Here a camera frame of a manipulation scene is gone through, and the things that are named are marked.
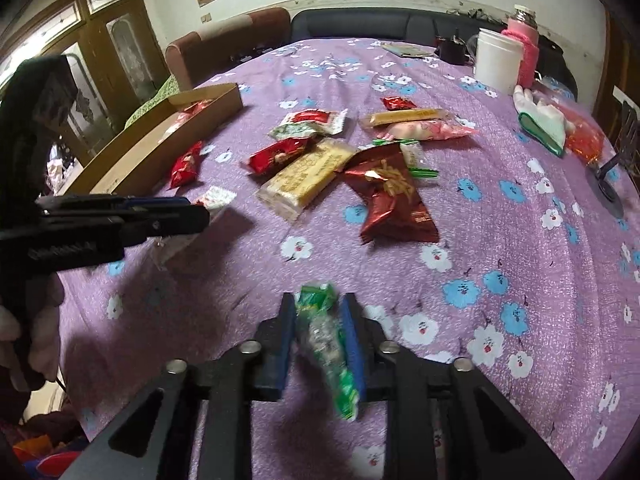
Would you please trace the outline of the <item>person's left hand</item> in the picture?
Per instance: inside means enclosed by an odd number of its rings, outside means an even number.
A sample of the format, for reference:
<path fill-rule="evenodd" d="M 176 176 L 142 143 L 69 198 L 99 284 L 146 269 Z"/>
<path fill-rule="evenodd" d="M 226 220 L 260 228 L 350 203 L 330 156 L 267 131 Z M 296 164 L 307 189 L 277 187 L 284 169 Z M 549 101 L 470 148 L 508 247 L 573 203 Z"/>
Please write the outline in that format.
<path fill-rule="evenodd" d="M 28 307 L 35 311 L 30 326 L 28 364 L 48 382 L 54 382 L 60 366 L 60 307 L 65 299 L 64 286 L 58 274 L 35 281 L 35 292 L 28 293 Z M 1 305 L 1 367 L 9 371 L 11 384 L 19 392 L 34 390 L 24 377 L 13 349 L 21 336 L 21 326 L 15 316 Z"/>

